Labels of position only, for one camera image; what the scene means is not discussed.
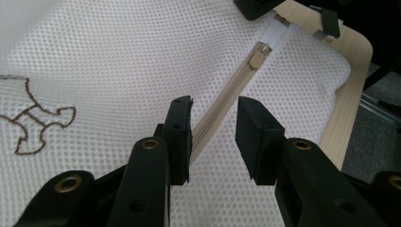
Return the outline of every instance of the zipper pull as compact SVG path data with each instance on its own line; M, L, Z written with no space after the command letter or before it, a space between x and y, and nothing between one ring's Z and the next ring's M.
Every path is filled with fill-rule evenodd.
M251 56L248 64L252 70L259 69L266 57L271 52L271 49L268 44L262 44L258 50L256 50Z

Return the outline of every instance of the textured fabric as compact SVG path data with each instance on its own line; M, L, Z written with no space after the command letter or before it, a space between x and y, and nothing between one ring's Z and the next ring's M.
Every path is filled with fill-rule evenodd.
M28 13L33 15L31 21L19 14L22 19L18 20L20 23L15 22L13 35L0 38L7 39L8 44L0 46L0 226L15 223L43 184L63 171L82 169L98 178L124 165L135 141L152 135L156 125L164 122L169 102L175 97L191 95L194 98L192 125L195 127L274 16L272 12L248 22L231 1L224 0L63 1L41 6L43 18L39 11ZM0 10L16 11L15 7L18 4L8 4ZM0 31L11 30L11 27L1 22ZM282 41L281 48L289 52L280 52L278 56L270 54L257 73L265 83L257 83L250 95L258 94L257 89L263 89L258 86L262 84L275 92L282 89L282 94L291 93L281 100L273 90L263 89L266 93L261 94L272 96L277 111L285 119L293 117L295 121L313 112L312 118L318 122L313 128L309 124L312 118L283 123L288 131L304 128L297 131L300 136L315 136L319 140L314 133L323 131L333 107L334 90L344 76L341 70L332 76L314 72L316 68L326 69L329 65L341 69L346 63L307 64L302 56L316 54L317 41L306 34L294 39L307 39L301 46L303 49L297 48L298 59L288 59L286 54L292 53L291 49L296 46ZM320 55L317 59L339 58L327 46L317 54ZM296 66L287 68L286 63ZM273 64L278 71L269 73ZM305 70L298 75L299 67ZM288 80L269 78L277 72L286 72ZM296 91L286 84L290 81L297 87L295 84L304 78L313 92L303 90L304 95L298 98L308 112L304 113L304 109L290 112L285 103L290 103ZM302 84L300 89L305 88L306 83ZM316 101L318 95L323 96L320 102ZM231 143L229 132L217 135L226 136L223 141ZM214 141L211 143L220 146L216 139ZM233 175L231 184L227 184L233 189L219 191L222 182L217 176L224 171L218 172L221 171L218 159L208 160L210 147L191 167L191 183L176 187L185 190L191 185L191 189L182 192L174 188L172 191L172 225L232 226L237 217L242 221L237 223L248 220L250 222L245 225L264 225L266 220L260 216L265 213L269 213L269 217L274 214L274 223L280 223L271 192L264 199L244 197L241 205L230 203L237 199L238 193L252 194L248 192L252 183ZM213 173L215 175L204 171L210 165L218 170ZM233 173L241 172L241 176L246 176L237 157L226 159L223 166L227 165L235 169ZM266 192L264 188L255 190ZM184 201L188 195L196 198ZM220 195L216 201L227 199L227 202L211 209L207 203L209 195L214 199ZM248 199L256 205L254 210L264 213L244 213L252 204ZM221 209L213 214L204 213L217 208ZM257 218L244 218L244 214Z
M286 129L286 137L321 140L348 78L348 62L291 25L242 96L254 98ZM283 226L273 186L256 186L235 143L237 103L190 167L191 182L171 190L172 226Z

